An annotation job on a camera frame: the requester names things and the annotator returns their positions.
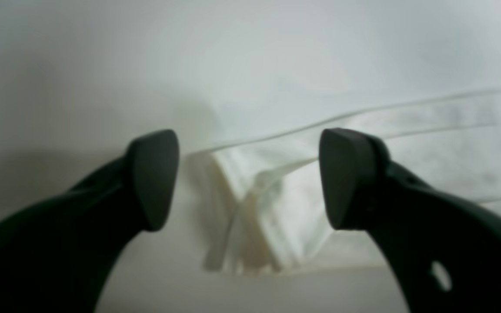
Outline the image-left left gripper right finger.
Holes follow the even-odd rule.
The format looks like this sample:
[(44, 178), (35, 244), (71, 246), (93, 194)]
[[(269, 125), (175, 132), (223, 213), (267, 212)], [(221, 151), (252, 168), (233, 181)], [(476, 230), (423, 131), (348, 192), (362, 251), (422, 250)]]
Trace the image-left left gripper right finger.
[(501, 216), (436, 190), (378, 137), (322, 131), (319, 169), (335, 230), (364, 230), (412, 313), (501, 313)]

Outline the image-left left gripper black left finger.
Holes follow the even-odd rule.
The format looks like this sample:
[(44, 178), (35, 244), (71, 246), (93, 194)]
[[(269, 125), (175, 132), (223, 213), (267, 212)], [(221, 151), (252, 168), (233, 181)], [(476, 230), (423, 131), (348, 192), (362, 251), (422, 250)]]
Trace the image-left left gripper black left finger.
[(137, 137), (67, 192), (0, 222), (0, 313), (93, 313), (128, 243), (169, 217), (180, 147)]

